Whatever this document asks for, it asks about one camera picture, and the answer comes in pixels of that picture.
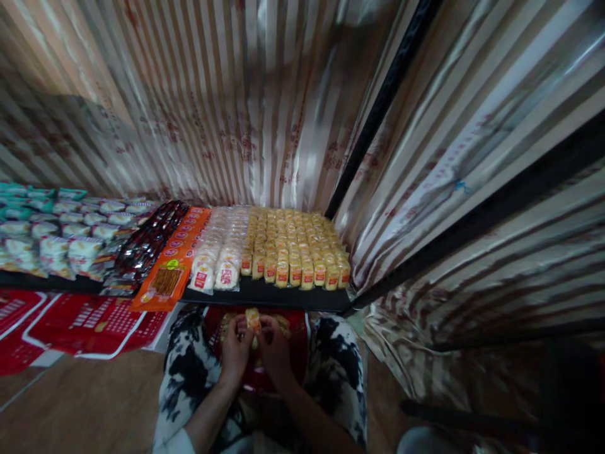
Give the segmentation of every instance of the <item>packaged snack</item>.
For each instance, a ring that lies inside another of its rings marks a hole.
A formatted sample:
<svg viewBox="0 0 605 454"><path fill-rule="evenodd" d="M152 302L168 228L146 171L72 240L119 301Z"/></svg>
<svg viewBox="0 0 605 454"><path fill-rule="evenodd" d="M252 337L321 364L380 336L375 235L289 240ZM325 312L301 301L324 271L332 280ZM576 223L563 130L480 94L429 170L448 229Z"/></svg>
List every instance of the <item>packaged snack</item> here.
<svg viewBox="0 0 605 454"><path fill-rule="evenodd" d="M137 214L137 215L145 214L145 213L151 212L151 211L153 211L153 204L148 203L148 202L133 203L126 207L127 213L132 213L132 214Z"/></svg>
<svg viewBox="0 0 605 454"><path fill-rule="evenodd" d="M313 283L317 287L323 287L326 282L326 264L321 260L317 260L313 264L313 268L315 269L315 273L313 276Z"/></svg>
<svg viewBox="0 0 605 454"><path fill-rule="evenodd" d="M32 224L28 221L6 221L0 224L0 233L8 236L29 235Z"/></svg>
<svg viewBox="0 0 605 454"><path fill-rule="evenodd" d="M49 276L48 272L42 268L37 242L33 238L26 236L7 238L4 246L21 271L37 277Z"/></svg>
<svg viewBox="0 0 605 454"><path fill-rule="evenodd" d="M114 234L120 229L120 226L113 224L100 223L93 225L91 231L93 237L101 238L103 240L111 240Z"/></svg>
<svg viewBox="0 0 605 454"><path fill-rule="evenodd" d="M314 281L313 262L306 260L302 262L301 290L312 290Z"/></svg>
<svg viewBox="0 0 605 454"><path fill-rule="evenodd" d="M100 211L100 209L101 209L100 205L82 203L82 206L80 207L80 212L86 214L87 212Z"/></svg>
<svg viewBox="0 0 605 454"><path fill-rule="evenodd" d="M53 214L61 214L64 212L76 212L80 209L81 206L82 204L80 202L59 200L58 202L55 202L55 204L52 206L52 212Z"/></svg>
<svg viewBox="0 0 605 454"><path fill-rule="evenodd" d="M87 226L94 226L97 224L101 224L101 223L106 223L107 222L107 217L106 216L102 216L101 214L97 214L95 212L89 212L86 213L86 215L84 216L84 224L86 224Z"/></svg>
<svg viewBox="0 0 605 454"><path fill-rule="evenodd" d="M107 222L119 226L129 225L134 221L134 214L110 211L107 213Z"/></svg>
<svg viewBox="0 0 605 454"><path fill-rule="evenodd" d="M104 198L102 197L85 197L81 202L89 205L100 205L103 200Z"/></svg>
<svg viewBox="0 0 605 454"><path fill-rule="evenodd" d="M209 214L210 210L197 207L191 207L187 211L132 300L130 310L174 309L183 296L189 279L193 255L197 248L195 237L204 231Z"/></svg>
<svg viewBox="0 0 605 454"><path fill-rule="evenodd" d="M82 189L60 188L59 189L59 198L65 199L65 200L79 201L84 198L86 193L87 193L87 191L82 190Z"/></svg>
<svg viewBox="0 0 605 454"><path fill-rule="evenodd" d="M89 226L78 223L61 224L61 230L63 232L63 238L69 238L71 235L86 236L90 234Z"/></svg>
<svg viewBox="0 0 605 454"><path fill-rule="evenodd" d="M61 223L81 223L84 221L84 215L81 213L61 213L59 216L59 222Z"/></svg>
<svg viewBox="0 0 605 454"><path fill-rule="evenodd" d="M36 221L58 221L59 218L57 216L55 216L54 214L33 213L30 216L29 220L30 220L30 222L36 222Z"/></svg>
<svg viewBox="0 0 605 454"><path fill-rule="evenodd" d="M275 275L277 274L277 260L275 257L265 258L265 282L275 284Z"/></svg>
<svg viewBox="0 0 605 454"><path fill-rule="evenodd" d="M114 211L123 211L124 208L126 208L126 205L121 202L107 199L103 200L100 205L100 212L103 214L107 214Z"/></svg>
<svg viewBox="0 0 605 454"><path fill-rule="evenodd" d="M60 236L44 236L40 240L40 262L50 274L74 281L76 274L69 267L68 248L69 240Z"/></svg>
<svg viewBox="0 0 605 454"><path fill-rule="evenodd" d="M43 236L57 235L59 226L45 221L37 221L32 223L32 238L39 240Z"/></svg>
<svg viewBox="0 0 605 454"><path fill-rule="evenodd" d="M33 211L23 207L4 207L0 209L0 219L14 219L17 221L25 221L30 218Z"/></svg>
<svg viewBox="0 0 605 454"><path fill-rule="evenodd" d="M45 213L52 212L54 202L52 199L25 199L25 206Z"/></svg>
<svg viewBox="0 0 605 454"><path fill-rule="evenodd" d="M86 276L103 247L103 240L87 236L75 236L70 238L69 241L67 256L71 269L76 274Z"/></svg>
<svg viewBox="0 0 605 454"><path fill-rule="evenodd" d="M54 189L29 188L27 196L31 199L53 199L55 197Z"/></svg>
<svg viewBox="0 0 605 454"><path fill-rule="evenodd" d="M340 277L340 270L336 265L329 265L326 269L326 283L324 285L325 290L334 291L338 288L338 278Z"/></svg>
<svg viewBox="0 0 605 454"><path fill-rule="evenodd" d="M288 274L289 274L288 262L278 262L277 263L277 277L275 279L275 285L279 288L288 287Z"/></svg>

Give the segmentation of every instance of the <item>black and white pants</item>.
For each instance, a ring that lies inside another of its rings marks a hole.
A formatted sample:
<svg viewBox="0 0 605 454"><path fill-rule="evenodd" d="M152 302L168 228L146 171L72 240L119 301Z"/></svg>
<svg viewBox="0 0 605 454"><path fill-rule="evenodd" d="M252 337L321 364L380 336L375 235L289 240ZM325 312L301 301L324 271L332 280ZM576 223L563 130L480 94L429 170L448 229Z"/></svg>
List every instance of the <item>black and white pants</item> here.
<svg viewBox="0 0 605 454"><path fill-rule="evenodd" d="M203 311L203 306L184 308L170 329L164 380L159 390L156 445L165 443L187 423L221 374L221 364L204 339ZM358 445L366 447L362 360L355 332L342 317L323 315L312 327L304 389ZM306 450L294 429L281 438L279 443L284 448ZM251 444L250 431L236 399L212 451L251 451Z"/></svg>

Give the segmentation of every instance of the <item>striped curtain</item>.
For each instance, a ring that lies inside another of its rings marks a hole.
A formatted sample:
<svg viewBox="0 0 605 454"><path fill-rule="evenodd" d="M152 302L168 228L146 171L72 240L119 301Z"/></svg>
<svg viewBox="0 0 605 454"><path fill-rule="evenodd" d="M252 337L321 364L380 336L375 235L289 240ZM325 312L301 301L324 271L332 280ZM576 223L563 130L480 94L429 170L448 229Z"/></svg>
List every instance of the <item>striped curtain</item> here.
<svg viewBox="0 0 605 454"><path fill-rule="evenodd" d="M600 2L445 2L338 213L356 289L603 108ZM540 345L427 346L601 317L604 283L602 160L366 308L364 337L410 398L535 421Z"/></svg>
<svg viewBox="0 0 605 454"><path fill-rule="evenodd" d="M0 178L325 210L417 3L3 1Z"/></svg>

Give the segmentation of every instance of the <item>orange snack bag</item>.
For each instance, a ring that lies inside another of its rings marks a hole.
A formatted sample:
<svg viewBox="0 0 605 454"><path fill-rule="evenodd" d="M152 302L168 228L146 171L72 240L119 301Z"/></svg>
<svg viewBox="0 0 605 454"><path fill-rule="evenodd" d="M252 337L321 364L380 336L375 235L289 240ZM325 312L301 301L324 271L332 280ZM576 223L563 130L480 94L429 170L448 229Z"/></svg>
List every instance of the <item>orange snack bag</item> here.
<svg viewBox="0 0 605 454"><path fill-rule="evenodd" d="M195 255L196 237L205 228L210 210L191 207L153 265L132 311L171 311L183 296Z"/></svg>

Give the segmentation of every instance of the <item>floor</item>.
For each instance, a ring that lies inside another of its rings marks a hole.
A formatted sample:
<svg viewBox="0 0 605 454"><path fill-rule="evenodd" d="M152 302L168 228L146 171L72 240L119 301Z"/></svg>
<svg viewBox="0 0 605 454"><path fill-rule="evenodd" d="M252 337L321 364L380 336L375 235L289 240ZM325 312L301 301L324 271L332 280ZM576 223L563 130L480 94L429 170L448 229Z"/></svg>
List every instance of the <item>floor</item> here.
<svg viewBox="0 0 605 454"><path fill-rule="evenodd" d="M397 408L403 391L386 365L362 350L368 452L394 453L403 431ZM163 355L149 351L113 361L64 355L47 370L0 377L0 452L149 452L162 367Z"/></svg>

